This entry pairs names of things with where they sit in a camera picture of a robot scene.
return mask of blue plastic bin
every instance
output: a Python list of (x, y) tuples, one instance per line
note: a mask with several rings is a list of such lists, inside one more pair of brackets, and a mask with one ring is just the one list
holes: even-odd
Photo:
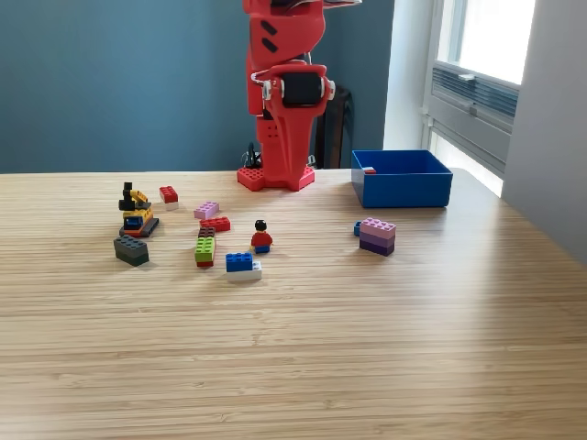
[[(444, 207), (452, 172), (426, 149), (354, 150), (352, 185), (364, 208)], [(373, 167), (376, 174), (365, 174)]]

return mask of minifigure black hair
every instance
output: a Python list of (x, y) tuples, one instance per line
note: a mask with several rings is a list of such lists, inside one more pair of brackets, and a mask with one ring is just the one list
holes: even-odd
[(265, 220), (257, 220), (255, 222), (255, 229), (258, 231), (266, 231), (267, 224), (265, 223)]

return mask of white wall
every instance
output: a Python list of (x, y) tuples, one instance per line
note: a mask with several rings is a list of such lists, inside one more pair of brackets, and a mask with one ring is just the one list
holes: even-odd
[(586, 17), (537, 0), (503, 197), (587, 264)]
[(395, 0), (384, 149), (420, 148), (433, 9), (434, 0)]

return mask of window blind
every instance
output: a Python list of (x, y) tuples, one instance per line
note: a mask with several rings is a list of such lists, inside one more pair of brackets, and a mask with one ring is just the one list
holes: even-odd
[(515, 116), (518, 99), (516, 89), (475, 75), (471, 75), (470, 79), (462, 79), (458, 73), (438, 66), (432, 70), (432, 86), (433, 94), (435, 89), (445, 89), (498, 114)]

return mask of green lego brick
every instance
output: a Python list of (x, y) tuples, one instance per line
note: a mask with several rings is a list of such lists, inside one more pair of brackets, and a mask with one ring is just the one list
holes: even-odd
[(200, 237), (195, 244), (195, 261), (198, 263), (205, 263), (214, 261), (216, 242), (212, 236)]

